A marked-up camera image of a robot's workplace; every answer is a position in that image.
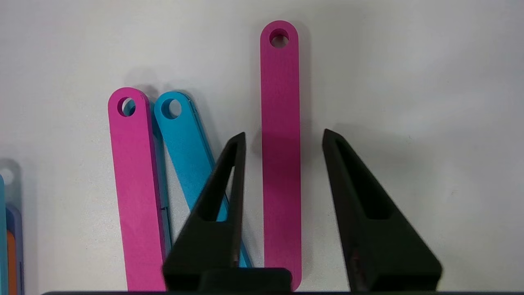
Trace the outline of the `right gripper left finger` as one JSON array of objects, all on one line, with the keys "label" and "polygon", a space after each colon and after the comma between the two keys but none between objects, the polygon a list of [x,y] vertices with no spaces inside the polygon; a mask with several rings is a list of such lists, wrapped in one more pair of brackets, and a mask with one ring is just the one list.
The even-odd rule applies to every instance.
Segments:
[{"label": "right gripper left finger", "polygon": [[246,135],[230,138],[163,264],[168,291],[291,291],[286,268],[239,266]]}]

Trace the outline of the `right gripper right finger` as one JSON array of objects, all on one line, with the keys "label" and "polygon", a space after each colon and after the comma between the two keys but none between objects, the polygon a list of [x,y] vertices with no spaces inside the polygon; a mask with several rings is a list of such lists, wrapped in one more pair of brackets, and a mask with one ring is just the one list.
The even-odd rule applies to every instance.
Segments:
[{"label": "right gripper right finger", "polygon": [[350,290],[436,291],[440,261],[359,155],[331,129],[322,149]]}]

